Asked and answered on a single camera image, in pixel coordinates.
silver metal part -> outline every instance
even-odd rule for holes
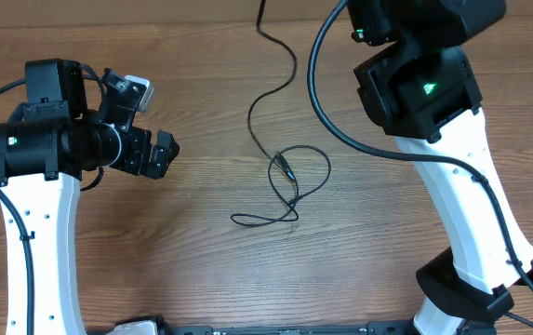
[[[140,106],[138,107],[138,110],[141,113],[146,113],[148,111],[148,105],[154,97],[153,83],[151,83],[151,81],[148,79],[140,78],[130,74],[126,75],[125,79],[129,80],[130,82],[142,84],[146,87],[146,91],[144,92],[144,96],[142,97],[142,100],[140,101]]]

wood grain tabletop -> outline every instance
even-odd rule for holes
[[[0,30],[0,87],[24,62],[64,58],[149,78],[152,110],[136,125],[175,135],[180,156],[160,181],[109,170],[82,194],[76,224],[78,291],[87,327],[163,314],[172,325],[214,327],[364,324],[407,319],[423,294],[415,272],[448,247],[416,170],[344,146],[315,117],[306,62],[321,22],[264,30],[299,58],[298,79],[261,103],[255,131],[267,150],[311,144],[332,176],[298,205],[300,220],[245,229],[236,212],[276,216],[268,162],[251,141],[247,108],[290,72],[286,52],[249,23],[126,25]],[[318,63],[320,100],[360,141],[395,150],[367,118],[353,68],[379,48],[356,45],[348,21],[334,25]],[[508,17],[464,47],[482,89],[487,135],[514,215],[533,244],[533,17]],[[90,106],[100,98],[87,86]],[[0,97],[0,122],[26,101]],[[326,175],[309,152],[287,156],[304,189]],[[94,179],[86,174],[83,183]],[[292,189],[278,175],[285,194]],[[533,296],[513,288],[514,311],[533,320]],[[7,321],[6,237],[0,210],[0,334]],[[529,334],[513,321],[500,333]]]

wooden table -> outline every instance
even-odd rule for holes
[[[181,145],[164,179],[109,171],[100,187],[82,195],[76,248],[87,327],[147,314],[163,314],[173,325],[216,327],[363,324],[418,311],[423,294],[415,272],[448,246],[446,233],[411,165],[359,154],[316,119],[305,70],[320,24],[265,25],[297,51],[300,71],[289,89],[258,106],[255,129],[270,151],[293,144],[323,149],[332,177],[300,203],[297,224],[260,229],[229,220],[235,212],[283,211],[267,182],[267,162],[247,133],[247,107],[286,80],[290,59],[252,25],[0,30],[0,87],[23,77],[25,61],[55,57],[147,77],[157,94],[137,125],[170,131]],[[341,21],[324,44],[320,99],[357,139],[395,149],[355,92],[353,68],[380,50],[356,45],[350,31]],[[465,50],[485,96],[501,181],[533,244],[533,17],[507,18]],[[98,103],[93,85],[88,96],[91,106]],[[0,122],[25,99],[24,88],[0,98]],[[304,189],[325,175],[317,155],[288,158]],[[0,334],[7,315],[5,244],[0,211]],[[512,292],[514,311],[533,320],[531,293]],[[508,320],[499,327],[504,334],[531,332]]]

green led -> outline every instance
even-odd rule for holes
[[[423,86],[423,89],[425,90],[425,94],[427,95],[432,94],[436,86],[437,84],[425,84],[425,86]]]

wall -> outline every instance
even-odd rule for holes
[[[533,15],[533,0],[507,1],[510,15]],[[266,16],[267,20],[320,20],[336,2],[269,0]],[[0,28],[252,21],[259,3],[260,0],[0,0]]]

